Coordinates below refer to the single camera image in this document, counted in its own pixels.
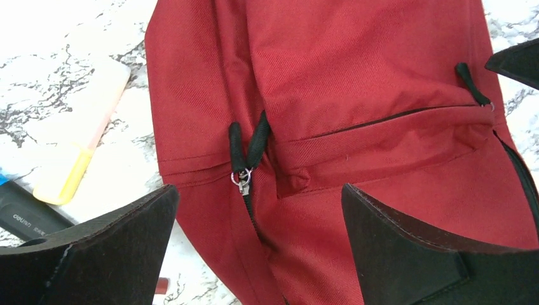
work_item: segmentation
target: marble pattern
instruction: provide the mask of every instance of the marble pattern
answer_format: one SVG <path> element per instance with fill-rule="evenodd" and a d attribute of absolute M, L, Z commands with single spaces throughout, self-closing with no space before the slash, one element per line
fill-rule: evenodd
<path fill-rule="evenodd" d="M 483 1 L 495 51 L 539 37 L 539 5 L 534 2 Z M 24 0 L 0 4 L 0 29 L 9 29 L 2 33 L 8 47 L 0 50 L 0 172 L 27 189 L 33 188 L 44 156 L 58 143 L 54 128 L 65 128 L 66 120 L 80 108 L 74 97 L 92 73 L 90 55 L 108 55 L 132 69 L 75 198 L 58 209 L 77 222 L 121 207 L 162 184 L 143 42 L 155 3 Z M 28 24 L 39 26 L 29 29 Z M 515 143 L 539 181 L 539 93 L 504 77 L 500 84 Z M 20 242 L 0 229 L 0 246 Z M 170 289 L 167 295 L 156 296 L 155 304 L 239 304 L 177 224 L 161 276 L 170 278 Z"/>

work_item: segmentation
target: red fabric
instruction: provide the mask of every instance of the red fabric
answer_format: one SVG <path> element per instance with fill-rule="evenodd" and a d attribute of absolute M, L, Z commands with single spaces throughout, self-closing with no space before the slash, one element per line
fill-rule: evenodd
<path fill-rule="evenodd" d="M 159 0 L 146 34 L 163 181 L 177 219 L 243 304 L 362 304 L 340 205 L 351 182 L 481 241 L 535 248 L 480 0 Z M 495 104 L 479 107 L 467 62 Z M 434 107 L 351 128 L 403 111 Z M 228 126 L 272 136 L 254 231 L 230 181 Z"/>

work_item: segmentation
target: black object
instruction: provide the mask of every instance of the black object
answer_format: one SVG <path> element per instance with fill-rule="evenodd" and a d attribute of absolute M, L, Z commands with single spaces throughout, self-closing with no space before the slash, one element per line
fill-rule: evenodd
<path fill-rule="evenodd" d="M 164 186 L 96 219 L 0 248 L 0 304 L 150 305 L 179 195 Z"/>
<path fill-rule="evenodd" d="M 537 304 L 539 250 L 443 231 L 351 185 L 342 207 L 365 305 Z"/>
<path fill-rule="evenodd" d="M 72 222 L 17 183 L 0 183 L 0 227 L 21 240 L 44 237 L 72 226 Z"/>
<path fill-rule="evenodd" d="M 539 38 L 494 54 L 485 68 L 539 90 Z"/>

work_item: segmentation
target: black marker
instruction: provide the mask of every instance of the black marker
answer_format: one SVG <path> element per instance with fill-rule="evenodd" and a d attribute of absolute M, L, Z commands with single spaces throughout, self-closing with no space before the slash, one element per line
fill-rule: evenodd
<path fill-rule="evenodd" d="M 46 203 L 0 175 L 0 227 L 7 232 L 29 241 L 72 226 Z"/>

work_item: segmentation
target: backpack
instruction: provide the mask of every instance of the backpack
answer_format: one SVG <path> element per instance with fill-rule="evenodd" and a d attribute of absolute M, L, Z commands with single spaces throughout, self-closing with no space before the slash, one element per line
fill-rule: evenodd
<path fill-rule="evenodd" d="M 345 184 L 444 232 L 539 247 L 481 0 L 159 0 L 146 54 L 177 220 L 242 304 L 364 304 Z"/>

